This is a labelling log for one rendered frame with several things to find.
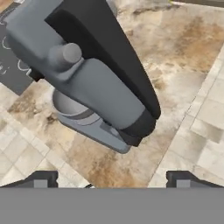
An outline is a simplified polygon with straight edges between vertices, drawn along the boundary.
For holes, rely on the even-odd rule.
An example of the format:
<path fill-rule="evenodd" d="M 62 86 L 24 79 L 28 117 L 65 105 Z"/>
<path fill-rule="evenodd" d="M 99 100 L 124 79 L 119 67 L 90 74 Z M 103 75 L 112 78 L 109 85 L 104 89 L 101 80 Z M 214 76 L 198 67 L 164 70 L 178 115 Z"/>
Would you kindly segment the grey and black stand mixer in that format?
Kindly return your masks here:
<path fill-rule="evenodd" d="M 29 76 L 53 87 L 59 121 L 124 154 L 155 129 L 161 109 L 114 0 L 24 0 L 4 22 Z"/>

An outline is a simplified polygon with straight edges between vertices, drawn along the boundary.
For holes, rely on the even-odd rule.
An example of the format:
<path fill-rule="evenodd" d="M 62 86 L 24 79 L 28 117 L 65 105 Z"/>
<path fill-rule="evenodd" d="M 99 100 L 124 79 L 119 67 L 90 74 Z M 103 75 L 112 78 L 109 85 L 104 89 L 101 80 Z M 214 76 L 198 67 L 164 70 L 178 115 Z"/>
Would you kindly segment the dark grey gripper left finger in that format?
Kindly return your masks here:
<path fill-rule="evenodd" d="M 2 185 L 6 188 L 57 188 L 59 186 L 57 179 L 59 174 L 57 171 L 35 171 L 27 178 Z"/>

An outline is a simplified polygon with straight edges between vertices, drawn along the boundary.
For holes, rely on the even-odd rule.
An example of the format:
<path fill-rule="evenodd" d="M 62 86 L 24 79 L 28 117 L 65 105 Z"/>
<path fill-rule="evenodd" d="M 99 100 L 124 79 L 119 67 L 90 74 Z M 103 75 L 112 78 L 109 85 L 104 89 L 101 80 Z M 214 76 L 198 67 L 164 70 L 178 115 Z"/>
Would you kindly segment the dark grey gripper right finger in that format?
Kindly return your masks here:
<path fill-rule="evenodd" d="M 222 188 L 218 185 L 204 179 L 200 179 L 189 171 L 168 171 L 166 173 L 167 188 L 194 188 L 194 187 L 214 187 Z"/>

